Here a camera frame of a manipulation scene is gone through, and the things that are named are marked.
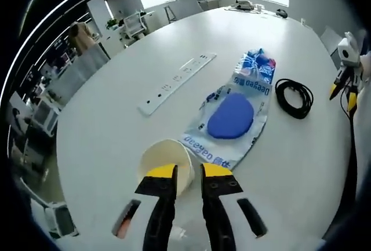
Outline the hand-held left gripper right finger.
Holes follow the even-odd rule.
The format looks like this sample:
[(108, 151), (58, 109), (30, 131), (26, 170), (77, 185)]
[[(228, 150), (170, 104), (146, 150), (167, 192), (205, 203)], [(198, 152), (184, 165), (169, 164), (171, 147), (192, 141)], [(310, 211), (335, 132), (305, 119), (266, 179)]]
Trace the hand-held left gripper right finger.
[(232, 171), (202, 163), (201, 191), (212, 250), (278, 250), (273, 209), (244, 191)]

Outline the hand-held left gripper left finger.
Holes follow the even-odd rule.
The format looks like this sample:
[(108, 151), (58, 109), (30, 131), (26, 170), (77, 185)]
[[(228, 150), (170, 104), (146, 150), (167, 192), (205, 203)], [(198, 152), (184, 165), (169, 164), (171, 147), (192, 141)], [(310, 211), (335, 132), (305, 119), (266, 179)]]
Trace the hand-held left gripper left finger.
[(177, 165), (149, 170), (112, 226), (119, 250), (167, 250), (176, 197)]

